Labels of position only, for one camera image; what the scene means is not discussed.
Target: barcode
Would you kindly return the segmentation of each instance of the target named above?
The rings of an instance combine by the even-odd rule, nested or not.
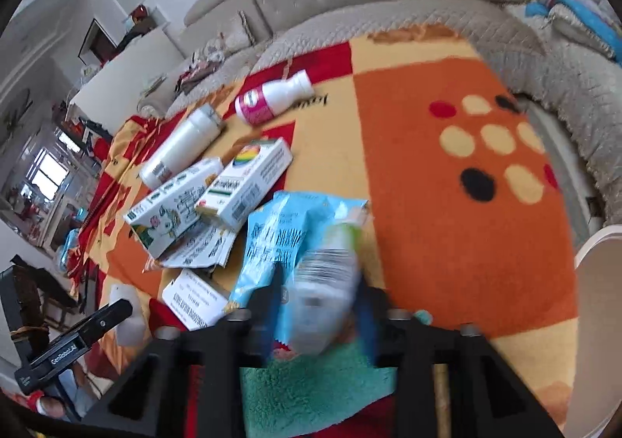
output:
[[[348,250],[320,249],[307,252],[296,268],[298,281],[341,284],[352,277],[356,258]]]
[[[248,189],[245,194],[242,196],[242,199],[239,202],[239,205],[235,207],[233,213],[231,213],[232,217],[236,222],[242,218],[245,214],[247,208],[252,208],[255,204],[254,202],[257,200],[257,197],[260,194],[259,186],[256,183]]]
[[[199,328],[207,327],[207,322],[201,319],[201,317],[198,316],[198,314],[192,309],[192,307],[188,303],[186,303],[186,301],[184,301],[182,297],[176,292],[173,296],[173,301],[175,301],[175,303],[179,305],[179,307],[182,309],[182,312],[188,315],[188,317],[190,317],[190,319],[195,322],[199,326]]]

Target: blue snack bag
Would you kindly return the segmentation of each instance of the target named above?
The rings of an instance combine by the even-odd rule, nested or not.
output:
[[[307,250],[320,246],[326,227],[345,218],[350,208],[366,203],[313,192],[276,192],[272,201],[248,217],[244,264],[229,304],[246,306],[254,289],[268,285],[274,263],[280,261],[285,286],[275,337],[287,345],[292,322],[287,289],[294,267]]]

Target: plastic bottle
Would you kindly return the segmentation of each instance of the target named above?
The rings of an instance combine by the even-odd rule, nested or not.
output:
[[[209,104],[194,110],[155,151],[140,172],[151,190],[190,166],[222,132],[225,123]]]
[[[326,229],[321,247],[298,263],[289,289],[289,344],[295,352],[319,354],[340,332],[361,277],[356,247],[366,218],[365,209],[351,209]]]
[[[132,305],[132,315],[114,326],[116,342],[120,347],[136,347],[142,345],[147,325],[142,314],[141,302],[133,286],[113,284],[110,289],[109,303],[119,299],[127,299]]]
[[[239,95],[235,111],[249,125],[260,125],[281,115],[294,101],[313,95],[313,86],[302,70],[289,80],[275,80]]]

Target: white chair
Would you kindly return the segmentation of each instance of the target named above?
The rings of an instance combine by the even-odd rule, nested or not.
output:
[[[622,403],[622,226],[590,237],[575,258],[575,269],[577,373],[564,435],[595,438]]]

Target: green towel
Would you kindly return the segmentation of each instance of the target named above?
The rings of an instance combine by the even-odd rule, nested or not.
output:
[[[395,385],[395,369],[372,368],[358,342],[241,372],[249,438],[320,431],[388,396]]]

